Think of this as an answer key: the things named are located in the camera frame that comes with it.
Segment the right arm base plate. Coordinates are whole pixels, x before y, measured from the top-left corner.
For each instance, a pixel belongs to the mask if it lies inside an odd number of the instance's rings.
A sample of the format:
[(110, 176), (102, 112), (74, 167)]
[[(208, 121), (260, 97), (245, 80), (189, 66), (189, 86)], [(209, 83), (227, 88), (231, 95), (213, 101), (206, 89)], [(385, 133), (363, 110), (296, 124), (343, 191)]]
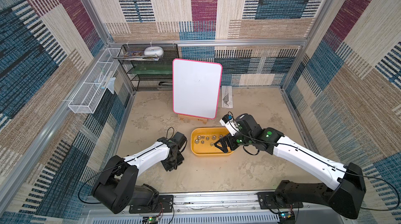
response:
[(302, 202), (287, 203), (283, 197), (277, 196), (274, 191), (257, 192), (258, 201), (261, 209), (289, 209), (292, 205), (293, 208), (303, 208)]

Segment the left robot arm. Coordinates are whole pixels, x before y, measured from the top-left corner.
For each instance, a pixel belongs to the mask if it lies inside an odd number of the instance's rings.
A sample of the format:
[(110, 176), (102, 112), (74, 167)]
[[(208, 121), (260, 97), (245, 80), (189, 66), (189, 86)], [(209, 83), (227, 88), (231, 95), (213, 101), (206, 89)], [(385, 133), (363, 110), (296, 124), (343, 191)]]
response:
[(184, 161), (182, 151), (188, 143), (180, 132), (159, 138), (153, 145), (127, 157), (113, 156), (94, 183), (91, 195), (118, 214), (129, 206), (131, 213), (156, 213), (166, 207), (159, 192), (148, 184), (136, 185), (137, 178), (157, 163), (167, 172)]

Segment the yellow plastic storage box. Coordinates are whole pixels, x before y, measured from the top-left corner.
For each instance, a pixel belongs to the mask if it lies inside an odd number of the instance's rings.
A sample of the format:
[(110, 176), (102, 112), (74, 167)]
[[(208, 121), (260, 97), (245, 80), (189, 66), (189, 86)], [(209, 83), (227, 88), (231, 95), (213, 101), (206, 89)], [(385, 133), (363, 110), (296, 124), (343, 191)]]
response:
[[(229, 134), (229, 131), (225, 127), (202, 127), (195, 129), (191, 134), (191, 151), (194, 155), (198, 157), (206, 157), (206, 156), (229, 156), (232, 154), (224, 154), (215, 146), (210, 146), (210, 143), (215, 143), (218, 141), (219, 135), (223, 137)], [(205, 139), (199, 139), (199, 143), (196, 144), (195, 140), (197, 136), (205, 136)]]

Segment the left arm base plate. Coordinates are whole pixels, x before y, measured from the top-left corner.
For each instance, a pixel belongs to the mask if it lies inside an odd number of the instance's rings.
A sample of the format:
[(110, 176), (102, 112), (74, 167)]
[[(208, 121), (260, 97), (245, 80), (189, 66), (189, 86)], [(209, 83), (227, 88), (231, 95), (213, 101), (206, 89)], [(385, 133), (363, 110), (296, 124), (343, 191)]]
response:
[(130, 214), (171, 213), (173, 195), (159, 195), (151, 200), (133, 199), (129, 203)]

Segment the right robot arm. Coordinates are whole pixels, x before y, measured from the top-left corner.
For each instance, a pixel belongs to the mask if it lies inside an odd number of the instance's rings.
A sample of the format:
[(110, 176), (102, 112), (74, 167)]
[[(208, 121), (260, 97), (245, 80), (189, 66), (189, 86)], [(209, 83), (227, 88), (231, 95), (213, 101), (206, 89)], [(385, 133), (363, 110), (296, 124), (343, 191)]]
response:
[(282, 180), (273, 194), (275, 207), (312, 203), (330, 207), (345, 218), (358, 218), (366, 193), (362, 169), (358, 165), (344, 165), (324, 158), (272, 127), (262, 128), (247, 113), (237, 118), (226, 114), (219, 122), (229, 132), (214, 144), (223, 153), (240, 146), (254, 146), (258, 151), (285, 159), (319, 179), (319, 183)]

